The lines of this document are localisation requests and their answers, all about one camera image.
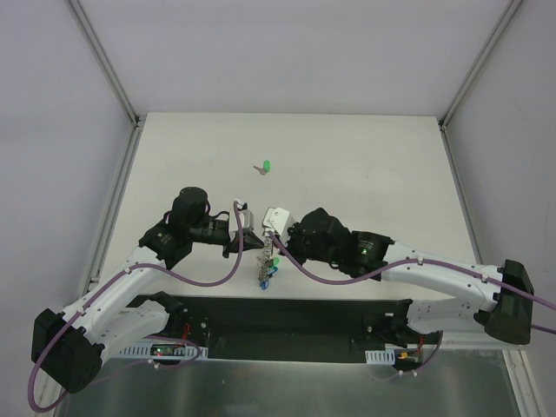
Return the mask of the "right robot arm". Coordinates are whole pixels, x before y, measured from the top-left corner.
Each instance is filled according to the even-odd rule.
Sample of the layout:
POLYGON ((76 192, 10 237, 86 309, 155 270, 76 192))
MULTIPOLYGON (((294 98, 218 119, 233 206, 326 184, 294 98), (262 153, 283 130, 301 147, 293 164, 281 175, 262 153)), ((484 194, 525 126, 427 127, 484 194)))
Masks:
POLYGON ((393 337, 411 342, 420 334, 483 329, 495 340, 525 346, 531 341, 534 289, 525 266, 506 260, 497 267, 450 261, 389 236, 349 230, 324 208, 295 221, 283 208, 268 210, 264 227, 273 244, 298 268, 317 261, 346 275, 345 284, 366 280, 409 284, 444 294, 413 300, 391 320, 393 337))

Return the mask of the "metal key organizer ring disc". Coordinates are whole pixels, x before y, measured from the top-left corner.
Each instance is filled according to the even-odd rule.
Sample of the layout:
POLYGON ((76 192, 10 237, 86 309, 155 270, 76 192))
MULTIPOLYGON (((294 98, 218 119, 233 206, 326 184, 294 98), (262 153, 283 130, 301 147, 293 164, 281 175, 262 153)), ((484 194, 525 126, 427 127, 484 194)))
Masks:
POLYGON ((258 281, 259 284, 262 282, 261 276, 266 273, 266 271, 271 268, 270 261, 274 258, 273 256, 273 243, 271 240, 266 239, 264 241, 261 253, 257 256, 257 267, 258 267, 258 281))

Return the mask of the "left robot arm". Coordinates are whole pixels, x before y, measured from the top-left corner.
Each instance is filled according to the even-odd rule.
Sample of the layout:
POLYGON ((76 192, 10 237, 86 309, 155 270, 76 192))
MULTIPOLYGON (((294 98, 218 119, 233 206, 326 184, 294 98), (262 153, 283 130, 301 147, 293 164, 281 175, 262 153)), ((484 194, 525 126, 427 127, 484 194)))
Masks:
POLYGON ((152 334, 173 338, 183 328, 183 308, 159 292, 132 312, 124 312, 142 290, 188 256, 194 244, 222 247, 223 257, 242 259, 263 242, 253 230, 248 204, 234 201, 227 218, 211 215, 208 194, 197 187, 182 189, 172 208, 148 229, 123 265, 103 284, 55 313, 45 309, 33 328, 28 389, 44 371, 67 393, 87 387, 103 365, 124 348, 152 334))

